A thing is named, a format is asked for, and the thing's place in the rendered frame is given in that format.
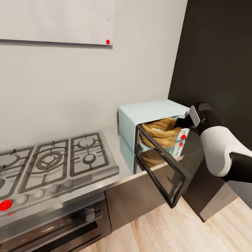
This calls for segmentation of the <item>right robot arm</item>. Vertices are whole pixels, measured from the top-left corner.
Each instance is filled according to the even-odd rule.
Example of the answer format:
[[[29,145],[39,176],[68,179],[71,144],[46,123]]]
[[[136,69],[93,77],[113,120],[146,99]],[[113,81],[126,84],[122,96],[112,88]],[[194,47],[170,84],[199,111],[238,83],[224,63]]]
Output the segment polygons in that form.
[[[177,118],[176,127],[198,129],[208,170],[220,177],[252,210],[252,152],[206,102],[198,102]]]

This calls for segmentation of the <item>popcorn bag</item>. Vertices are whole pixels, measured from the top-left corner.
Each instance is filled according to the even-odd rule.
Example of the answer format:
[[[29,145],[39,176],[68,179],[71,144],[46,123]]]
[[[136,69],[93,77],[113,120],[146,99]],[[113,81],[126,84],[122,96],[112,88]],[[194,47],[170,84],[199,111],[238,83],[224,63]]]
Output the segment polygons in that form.
[[[168,117],[141,123],[140,126],[145,129],[163,148],[174,146],[175,137],[181,132],[181,127],[174,127],[176,120]]]

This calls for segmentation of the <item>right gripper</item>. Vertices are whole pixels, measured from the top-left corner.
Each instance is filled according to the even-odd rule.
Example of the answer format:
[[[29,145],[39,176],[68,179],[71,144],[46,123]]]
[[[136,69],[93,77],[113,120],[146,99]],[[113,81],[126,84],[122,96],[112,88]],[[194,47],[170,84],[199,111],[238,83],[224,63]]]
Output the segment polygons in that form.
[[[175,128],[181,127],[181,128],[188,128],[188,129],[196,129],[194,124],[190,124],[187,122],[186,117],[185,118],[177,118],[177,121],[176,121],[174,127]]]

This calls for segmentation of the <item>microwave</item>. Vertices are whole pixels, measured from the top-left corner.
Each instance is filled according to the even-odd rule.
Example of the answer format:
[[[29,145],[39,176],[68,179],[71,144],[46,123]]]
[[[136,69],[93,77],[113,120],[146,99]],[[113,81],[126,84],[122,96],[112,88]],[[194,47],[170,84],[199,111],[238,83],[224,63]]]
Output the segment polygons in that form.
[[[140,124],[168,117],[177,121],[177,118],[185,118],[184,115],[190,108],[168,99],[162,99],[120,105],[118,110],[120,133],[165,201],[173,209],[189,182],[191,174]],[[188,128],[181,128],[181,132],[176,135],[175,139],[185,139],[188,132]]]

